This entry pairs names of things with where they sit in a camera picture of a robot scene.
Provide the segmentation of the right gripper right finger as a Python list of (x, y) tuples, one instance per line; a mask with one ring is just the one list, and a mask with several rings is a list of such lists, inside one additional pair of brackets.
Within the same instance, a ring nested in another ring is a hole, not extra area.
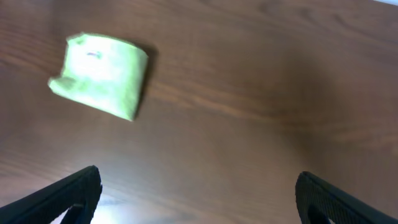
[(397, 224), (397, 219), (307, 171), (298, 176), (295, 198), (302, 224)]

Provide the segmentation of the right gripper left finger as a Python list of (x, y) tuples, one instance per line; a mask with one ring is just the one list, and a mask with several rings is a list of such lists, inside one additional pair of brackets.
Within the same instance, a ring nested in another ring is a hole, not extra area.
[(103, 186), (96, 166), (88, 166), (20, 200), (1, 207), (1, 223), (90, 224)]

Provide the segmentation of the light green cloth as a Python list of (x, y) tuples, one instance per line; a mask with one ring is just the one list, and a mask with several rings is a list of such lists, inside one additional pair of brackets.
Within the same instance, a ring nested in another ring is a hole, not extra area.
[(107, 35), (67, 38), (61, 73), (48, 81), (57, 95), (133, 121), (149, 56), (138, 46)]

